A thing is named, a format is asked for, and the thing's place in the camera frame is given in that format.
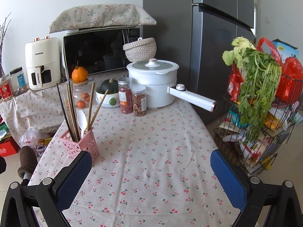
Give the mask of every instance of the wooden chopsticks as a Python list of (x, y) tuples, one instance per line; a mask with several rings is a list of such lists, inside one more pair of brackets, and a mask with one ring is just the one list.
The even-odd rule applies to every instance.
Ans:
[(105, 92), (105, 94), (104, 94), (104, 96), (102, 97), (102, 100), (100, 101), (100, 103), (99, 103), (99, 105), (98, 105), (98, 107), (97, 107), (97, 109), (95, 111), (95, 114), (94, 114), (93, 118), (91, 119), (91, 122), (90, 122), (90, 125), (89, 125), (90, 128), (93, 126), (94, 120), (96, 119), (96, 116), (97, 116), (97, 114), (98, 114), (98, 112), (100, 110), (100, 107), (101, 107), (101, 105), (102, 105), (102, 103), (103, 103), (103, 101), (104, 101), (104, 99), (105, 99), (105, 97), (106, 97), (106, 95), (107, 95), (108, 92), (109, 92), (109, 90), (107, 89), (106, 92)]
[(87, 131), (90, 130), (91, 127), (91, 108), (93, 106), (93, 101), (94, 101), (94, 87), (95, 83), (91, 85), (91, 97), (89, 100), (89, 109), (88, 109), (88, 119), (87, 119)]
[[(88, 110), (88, 119), (87, 119), (87, 131), (91, 130), (92, 125), (101, 108), (101, 105), (102, 105), (107, 93), (109, 92), (109, 90), (107, 89), (104, 96), (102, 97), (101, 102), (99, 103), (99, 105), (94, 113), (93, 118), (91, 119), (91, 110), (92, 110), (92, 105), (93, 105), (93, 101), (94, 101), (94, 88), (95, 88), (95, 83), (93, 83), (91, 86), (91, 96), (90, 96), (90, 100), (89, 100), (89, 110)], [(81, 140), (81, 137), (80, 137), (81, 132), (80, 132), (80, 127), (79, 127), (78, 121), (77, 121), (77, 113), (76, 113), (76, 108), (75, 108), (75, 101), (74, 101), (72, 85), (70, 82), (68, 84), (66, 84), (66, 99), (64, 101), (64, 104), (66, 107), (65, 109), (64, 109), (64, 104), (62, 102), (58, 84), (57, 84), (57, 90), (58, 90), (58, 95), (59, 95), (63, 115), (64, 115), (64, 118), (66, 121), (67, 128), (69, 130), (69, 134), (71, 135), (73, 142), (79, 142)]]
[(60, 98), (61, 108), (62, 108), (64, 118), (66, 121), (66, 125), (69, 130), (69, 134), (71, 135), (73, 142), (79, 142), (81, 139), (80, 132), (79, 132), (80, 128), (79, 128), (79, 125), (77, 122), (77, 113), (76, 113), (71, 83), (69, 82), (68, 84), (66, 84), (66, 99), (64, 101), (65, 106), (66, 106), (65, 110), (64, 110), (64, 105), (63, 105), (62, 99), (61, 99), (58, 84), (57, 84), (57, 90), (58, 90), (58, 95)]

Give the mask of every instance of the red plastic bag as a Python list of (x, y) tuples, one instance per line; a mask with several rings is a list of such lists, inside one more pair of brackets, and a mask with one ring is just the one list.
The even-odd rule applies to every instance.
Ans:
[(283, 67), (281, 55), (279, 54), (279, 52), (278, 52), (277, 48), (275, 47), (275, 45), (271, 41), (269, 41), (267, 38), (262, 37), (259, 40), (259, 43), (258, 43), (258, 46), (256, 47), (256, 49), (258, 51), (264, 52), (263, 49), (262, 49), (263, 43), (265, 43), (269, 47), (269, 49), (271, 50), (271, 56), (272, 56), (272, 58), (274, 58), (276, 60), (276, 62), (279, 63), (279, 65), (281, 67)]
[(235, 63), (232, 64), (231, 68), (232, 68), (232, 73), (229, 77), (227, 91), (231, 95), (231, 100), (236, 102), (236, 101), (238, 101), (240, 88), (241, 88), (241, 85), (243, 84), (244, 80), (241, 77), (239, 69), (237, 68)]
[(286, 104), (293, 104), (299, 99), (302, 93), (303, 67), (300, 61), (288, 57), (285, 60), (282, 73), (286, 76), (281, 76), (276, 97)]

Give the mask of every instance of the fabric microwave cover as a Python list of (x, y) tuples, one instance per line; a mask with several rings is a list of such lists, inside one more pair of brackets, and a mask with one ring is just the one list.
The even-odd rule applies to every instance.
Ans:
[(155, 24), (155, 19), (138, 5), (94, 4), (64, 10), (49, 26), (49, 33), (92, 27)]

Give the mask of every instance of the refrigerator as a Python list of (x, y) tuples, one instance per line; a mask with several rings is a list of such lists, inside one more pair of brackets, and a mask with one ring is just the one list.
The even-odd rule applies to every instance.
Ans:
[(223, 114), (231, 67), (222, 60), (236, 37), (253, 41), (254, 0), (143, 0), (157, 21), (143, 37), (157, 43), (156, 58), (177, 63), (177, 81), (187, 90), (218, 102), (214, 113), (194, 106), (204, 123)]

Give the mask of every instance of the white pot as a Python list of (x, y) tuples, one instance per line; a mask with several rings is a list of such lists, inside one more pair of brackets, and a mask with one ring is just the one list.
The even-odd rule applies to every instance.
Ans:
[(126, 67), (133, 83), (146, 86), (148, 108), (167, 106), (176, 96), (210, 112), (216, 109), (215, 101), (187, 91), (183, 84), (176, 85), (179, 66), (174, 62), (149, 59)]
[(132, 82), (146, 86), (148, 108), (164, 107), (175, 100), (167, 88), (176, 85), (178, 68), (174, 62), (156, 59), (127, 65)]

